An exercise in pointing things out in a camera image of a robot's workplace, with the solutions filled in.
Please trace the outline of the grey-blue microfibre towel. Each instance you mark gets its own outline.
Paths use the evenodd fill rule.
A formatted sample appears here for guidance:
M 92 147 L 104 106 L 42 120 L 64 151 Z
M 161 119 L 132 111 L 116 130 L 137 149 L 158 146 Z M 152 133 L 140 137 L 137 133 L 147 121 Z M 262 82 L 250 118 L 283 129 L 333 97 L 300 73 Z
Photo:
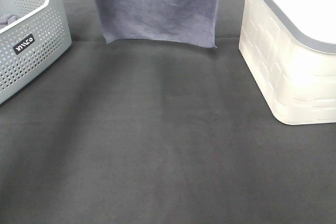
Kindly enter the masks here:
M 148 39 L 215 47 L 219 0 L 94 0 L 110 43 Z

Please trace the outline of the grey towel inside basket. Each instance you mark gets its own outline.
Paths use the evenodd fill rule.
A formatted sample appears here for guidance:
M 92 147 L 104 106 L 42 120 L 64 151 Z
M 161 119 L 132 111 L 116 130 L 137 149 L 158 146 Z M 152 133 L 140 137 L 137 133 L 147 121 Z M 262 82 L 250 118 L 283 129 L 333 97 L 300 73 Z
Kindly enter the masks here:
M 20 19 L 18 15 L 14 14 L 5 14 L 0 17 L 0 29 L 3 29 L 4 27 L 10 25 L 11 23 L 17 21 Z

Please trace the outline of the black table cloth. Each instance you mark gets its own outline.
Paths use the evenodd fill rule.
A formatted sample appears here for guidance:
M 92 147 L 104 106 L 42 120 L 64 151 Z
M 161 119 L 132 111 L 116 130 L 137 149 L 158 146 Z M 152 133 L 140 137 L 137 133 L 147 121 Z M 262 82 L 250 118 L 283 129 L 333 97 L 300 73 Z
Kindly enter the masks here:
M 102 36 L 64 0 L 72 45 L 1 105 L 1 223 L 335 223 L 335 125 L 290 126 L 220 0 L 215 49 Z

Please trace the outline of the white basket with grey rim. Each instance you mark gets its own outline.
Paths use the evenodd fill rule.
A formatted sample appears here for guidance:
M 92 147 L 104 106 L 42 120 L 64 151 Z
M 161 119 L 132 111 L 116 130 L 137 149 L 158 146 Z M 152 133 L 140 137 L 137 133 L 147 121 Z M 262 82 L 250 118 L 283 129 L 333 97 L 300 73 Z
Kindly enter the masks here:
M 335 122 L 335 0 L 245 0 L 239 50 L 278 121 Z

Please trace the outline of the grey perforated plastic basket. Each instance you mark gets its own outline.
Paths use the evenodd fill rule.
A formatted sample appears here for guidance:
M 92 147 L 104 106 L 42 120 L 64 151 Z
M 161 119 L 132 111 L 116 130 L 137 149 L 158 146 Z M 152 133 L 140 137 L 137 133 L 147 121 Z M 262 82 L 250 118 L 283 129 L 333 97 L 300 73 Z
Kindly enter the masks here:
M 63 0 L 1 0 L 1 102 L 34 80 L 71 45 Z

